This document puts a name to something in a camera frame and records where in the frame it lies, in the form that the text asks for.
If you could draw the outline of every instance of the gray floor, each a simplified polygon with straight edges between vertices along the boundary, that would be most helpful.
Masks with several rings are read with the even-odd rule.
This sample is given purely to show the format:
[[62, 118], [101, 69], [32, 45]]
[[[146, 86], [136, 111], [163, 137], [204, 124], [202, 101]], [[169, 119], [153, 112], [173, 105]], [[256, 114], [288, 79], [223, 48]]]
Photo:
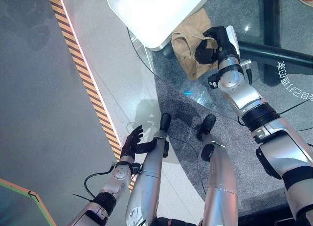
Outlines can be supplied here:
[[[298, 0], [280, 0], [280, 5], [282, 47], [312, 54], [313, 43], [307, 39], [312, 39], [313, 36], [312, 32], [307, 30], [313, 24], [310, 18], [313, 10]], [[262, 0], [209, 0], [203, 7], [214, 26], [231, 24], [240, 40], [259, 44], [263, 42]], [[248, 31], [244, 30], [245, 26], [249, 26]], [[198, 80], [190, 82], [176, 58], [166, 59], [156, 53], [152, 53], [152, 56], [154, 73], [162, 79], [156, 78], [161, 111], [174, 114], [173, 126], [170, 130], [171, 143], [185, 173], [203, 199], [201, 180], [207, 177], [208, 164], [201, 161], [199, 157], [202, 147], [195, 139], [195, 134], [197, 125], [206, 115], [213, 113], [217, 116], [213, 133], [227, 144], [228, 152], [235, 165], [240, 214], [245, 215], [286, 204], [281, 188], [283, 184], [267, 176], [263, 170], [255, 156], [257, 145], [252, 141], [250, 132], [238, 125], [235, 113], [223, 100], [221, 93], [208, 88], [207, 77], [213, 72], [208, 72]], [[262, 65], [253, 62], [251, 68], [253, 86], [279, 113], [303, 102], [303, 99], [293, 96], [282, 85], [276, 87], [265, 85], [262, 81]], [[289, 79], [303, 91], [313, 90], [312, 75], [293, 74], [289, 75]], [[193, 94], [184, 96], [185, 91]], [[312, 114], [313, 103], [307, 101], [282, 116], [295, 129], [302, 130], [313, 126]], [[312, 129], [300, 133], [307, 142], [313, 142]], [[203, 184], [206, 186], [206, 179], [203, 180]]]
[[[88, 196], [85, 177], [115, 161], [49, 0], [0, 0], [0, 150], [0, 178], [37, 192], [57, 225], [88, 203], [72, 195]], [[92, 192], [107, 179], [90, 180]], [[125, 208], [108, 225], [125, 225]], [[0, 225], [47, 222], [32, 199], [0, 187]]]
[[[137, 125], [143, 125], [142, 141], [151, 141], [161, 118], [155, 80], [137, 58], [125, 25], [106, 0], [63, 1], [121, 142]], [[162, 165], [157, 215], [198, 224], [203, 209], [204, 201], [170, 148]]]

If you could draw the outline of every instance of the robotic hand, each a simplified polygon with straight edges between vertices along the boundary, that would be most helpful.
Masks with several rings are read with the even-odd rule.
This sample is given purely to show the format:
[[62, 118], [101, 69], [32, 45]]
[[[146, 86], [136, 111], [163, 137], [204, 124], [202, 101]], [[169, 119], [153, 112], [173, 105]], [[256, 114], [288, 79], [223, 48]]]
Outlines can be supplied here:
[[205, 49], [202, 42], [195, 57], [203, 64], [218, 61], [218, 73], [208, 78], [212, 89], [220, 89], [224, 98], [260, 144], [256, 155], [265, 171], [283, 179], [287, 200], [298, 222], [313, 225], [313, 151], [292, 126], [268, 104], [249, 82], [251, 69], [240, 64], [239, 46], [232, 26], [213, 27], [204, 33], [217, 41], [218, 49]]
[[131, 183], [131, 175], [141, 172], [140, 164], [134, 163], [135, 154], [151, 152], [156, 140], [141, 143], [142, 126], [127, 137], [122, 147], [120, 161], [115, 165], [111, 178], [100, 193], [68, 224], [69, 226], [104, 226], [116, 204]]

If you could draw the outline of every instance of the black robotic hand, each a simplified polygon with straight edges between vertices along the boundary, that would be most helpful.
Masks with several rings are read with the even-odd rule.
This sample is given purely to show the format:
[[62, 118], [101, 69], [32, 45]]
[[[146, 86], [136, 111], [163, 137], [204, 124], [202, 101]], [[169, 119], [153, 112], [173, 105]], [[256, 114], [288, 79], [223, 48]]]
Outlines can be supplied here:
[[132, 133], [129, 134], [129, 136], [127, 136], [125, 144], [122, 148], [121, 157], [129, 155], [135, 159], [135, 154], [148, 153], [155, 148], [157, 144], [156, 139], [153, 139], [151, 142], [138, 144], [140, 142], [140, 138], [143, 137], [142, 132], [142, 125], [140, 125], [135, 128]]
[[142, 130], [142, 125], [136, 127], [132, 133], [130, 133], [127, 136], [127, 139], [125, 141], [125, 144], [123, 146], [124, 147], [130, 147], [131, 149], [135, 148], [136, 145], [140, 142], [140, 138], [143, 137], [142, 134], [143, 130]]

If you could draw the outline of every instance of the black cable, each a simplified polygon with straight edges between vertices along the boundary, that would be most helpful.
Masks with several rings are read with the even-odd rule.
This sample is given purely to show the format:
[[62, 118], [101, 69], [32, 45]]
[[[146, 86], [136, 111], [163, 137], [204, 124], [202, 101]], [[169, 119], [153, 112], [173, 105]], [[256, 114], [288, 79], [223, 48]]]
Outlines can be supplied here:
[[110, 167], [109, 171], [107, 171], [107, 172], [100, 172], [100, 173], [94, 173], [94, 174], [88, 176], [88, 177], [85, 179], [85, 181], [84, 181], [84, 187], [85, 187], [86, 191], [89, 193], [90, 196], [92, 196], [93, 198], [95, 198], [95, 196], [90, 192], [90, 190], [89, 190], [88, 187], [87, 187], [87, 180], [89, 180], [89, 179], [90, 179], [91, 177], [93, 177], [93, 176], [106, 175], [106, 174], [110, 173], [110, 172], [113, 170], [114, 167], [115, 167], [115, 166], [112, 165], [112, 166]]
[[[129, 39], [130, 39], [131, 42], [132, 42], [131, 34], [129, 33], [129, 29], [128, 29], [128, 28], [127, 28], [127, 33], [128, 33]], [[132, 43], [132, 46], [133, 46], [133, 49], [135, 50], [135, 53], [137, 54], [138, 58], [139, 58], [139, 59], [141, 60], [141, 62], [147, 67], [147, 69], [150, 70], [151, 73], [153, 73], [153, 75], [154, 75], [155, 77], [157, 77], [159, 80], [163, 81], [155, 72], [153, 72], [153, 71], [147, 66], [146, 63], [144, 63], [144, 61], [141, 59], [141, 57], [139, 56], [138, 52], [136, 51], [136, 48], [135, 48], [135, 46], [133, 45], [133, 43]]]
[[143, 224], [146, 222], [146, 220], [143, 220], [138, 226], [143, 226]]
[[252, 69], [246, 69], [246, 75], [248, 77], [249, 85], [252, 85]]
[[198, 154], [198, 152], [196, 151], [196, 149], [195, 149], [191, 144], [189, 144], [188, 142], [186, 142], [186, 141], [184, 141], [184, 140], [181, 140], [181, 139], [178, 139], [178, 138], [175, 138], [175, 137], [172, 137], [172, 136], [169, 136], [169, 137], [172, 138], [172, 139], [178, 140], [178, 141], [180, 141], [180, 142], [183, 142], [183, 143], [189, 145], [189, 146], [193, 149], [193, 151], [195, 152], [195, 154], [196, 154], [196, 156], [197, 156], [197, 158], [198, 158], [199, 154]]
[[240, 126], [246, 127], [245, 124], [243, 124], [243, 123], [240, 122], [239, 116], [237, 116], [237, 121], [238, 121], [238, 123], [239, 123]]
[[287, 110], [285, 110], [285, 111], [279, 113], [279, 115], [282, 115], [283, 113], [288, 112], [289, 110], [292, 110], [292, 109], [294, 109], [295, 107], [298, 107], [299, 105], [302, 105], [303, 103], [305, 103], [305, 102], [307, 102], [307, 101], [309, 101], [309, 99], [307, 99], [307, 100], [305, 100], [305, 101], [302, 101], [301, 103], [299, 103], [299, 104], [297, 104], [297, 105], [295, 105], [295, 106], [293, 106], [293, 107], [291, 107], [291, 108], [289, 108], [289, 109], [287, 109]]
[[297, 130], [297, 132], [302, 132], [302, 131], [306, 131], [306, 130], [309, 130], [309, 129], [313, 129], [313, 127], [310, 127], [310, 128], [307, 128], [307, 129], [302, 129], [302, 130]]
[[205, 188], [204, 188], [204, 185], [203, 185], [203, 180], [204, 180], [204, 179], [208, 179], [208, 177], [203, 177], [203, 178], [201, 179], [202, 188], [203, 188], [204, 194], [206, 195], [206, 191], [205, 191]]
[[90, 199], [88, 199], [88, 198], [85, 198], [85, 197], [83, 197], [83, 196], [80, 196], [80, 195], [78, 195], [78, 194], [74, 194], [74, 193], [73, 193], [73, 195], [75, 195], [75, 196], [77, 196], [77, 197], [80, 197], [80, 198], [83, 198], [83, 199], [89, 201], [90, 203], [92, 202], [92, 200], [90, 200]]

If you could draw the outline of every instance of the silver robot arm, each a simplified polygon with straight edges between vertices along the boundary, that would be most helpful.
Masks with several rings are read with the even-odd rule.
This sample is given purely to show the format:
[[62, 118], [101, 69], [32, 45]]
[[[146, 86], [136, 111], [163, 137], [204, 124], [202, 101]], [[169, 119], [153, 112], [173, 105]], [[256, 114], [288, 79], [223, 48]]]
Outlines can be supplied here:
[[210, 133], [202, 134], [202, 144], [201, 157], [210, 162], [210, 171], [201, 226], [237, 226], [237, 181], [226, 147]]
[[133, 162], [133, 157], [129, 155], [121, 157], [120, 164], [115, 166], [109, 182], [68, 226], [104, 226], [131, 183], [130, 165]]
[[154, 135], [156, 147], [147, 154], [128, 201], [125, 214], [127, 226], [150, 226], [156, 219], [162, 159], [167, 157], [169, 148], [169, 142], [165, 139], [170, 122], [170, 115], [164, 113], [160, 130]]
[[135, 153], [152, 151], [157, 141], [141, 143], [142, 126], [137, 127], [127, 137], [122, 148], [120, 161], [115, 165], [111, 178], [100, 193], [68, 224], [69, 226], [104, 226], [116, 204], [121, 200], [131, 183], [131, 175], [139, 174], [140, 164], [134, 163]]
[[245, 82], [238, 42], [232, 26], [214, 27], [207, 35], [218, 42], [219, 71], [208, 78], [219, 88], [238, 117], [260, 144], [256, 155], [265, 171], [283, 179], [291, 212], [296, 220], [312, 220], [313, 151], [292, 126], [279, 116], [259, 92]]

